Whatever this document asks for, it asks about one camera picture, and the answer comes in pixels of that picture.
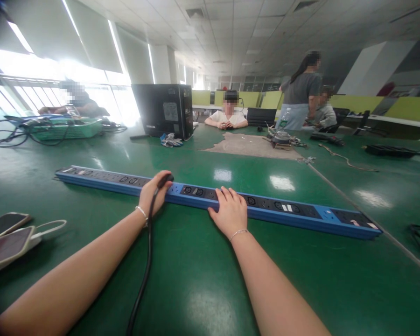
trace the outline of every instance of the black computer tower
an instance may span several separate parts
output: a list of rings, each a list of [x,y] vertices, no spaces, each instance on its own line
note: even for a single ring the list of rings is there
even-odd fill
[[[132,90],[146,134],[174,133],[183,140],[193,135],[190,85],[132,84]]]

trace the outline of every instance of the smartphone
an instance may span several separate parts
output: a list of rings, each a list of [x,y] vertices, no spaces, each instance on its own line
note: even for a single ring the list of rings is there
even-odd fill
[[[30,249],[29,242],[34,230],[34,226],[29,226],[0,237],[0,270]]]
[[[9,212],[0,217],[0,237],[20,228],[31,220],[28,214]]]

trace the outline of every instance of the green basket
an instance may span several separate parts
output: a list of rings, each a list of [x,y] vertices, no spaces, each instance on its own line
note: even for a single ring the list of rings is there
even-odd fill
[[[52,119],[53,126],[35,126],[32,130],[32,135],[38,140],[60,140],[64,137],[66,139],[81,139],[91,138],[101,131],[103,124],[102,119],[99,118],[84,118],[81,119],[84,125],[66,125],[73,119]]]

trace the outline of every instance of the white cable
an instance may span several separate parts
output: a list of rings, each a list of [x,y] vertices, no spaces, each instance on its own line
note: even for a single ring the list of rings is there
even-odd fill
[[[43,226],[46,226],[46,225],[49,225],[49,224],[58,223],[58,222],[62,222],[62,224],[58,225],[57,227],[54,227],[53,229],[49,229],[49,230],[46,230],[44,232],[39,232],[39,233],[31,236],[31,239],[36,239],[40,236],[46,235],[47,233],[57,231],[57,230],[63,228],[67,224],[67,221],[65,219],[58,219],[58,220],[55,220],[55,221],[51,221],[51,222],[44,223],[42,225],[36,226],[36,229],[39,229],[40,227],[43,227]]]

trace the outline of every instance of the silver bracelet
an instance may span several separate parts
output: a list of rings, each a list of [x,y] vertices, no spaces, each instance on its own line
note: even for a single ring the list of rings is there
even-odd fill
[[[140,210],[140,212],[143,214],[143,216],[145,216],[146,222],[145,222],[145,225],[143,227],[148,227],[148,216],[146,216],[146,213],[138,205],[135,207],[135,210],[137,210],[137,209]]]
[[[229,242],[231,242],[232,241],[232,239],[233,239],[233,237],[235,237],[237,234],[239,234],[239,233],[243,233],[243,232],[249,232],[247,229],[242,229],[242,230],[238,230],[238,231],[236,231],[231,237],[230,237],[230,239],[229,239]]]

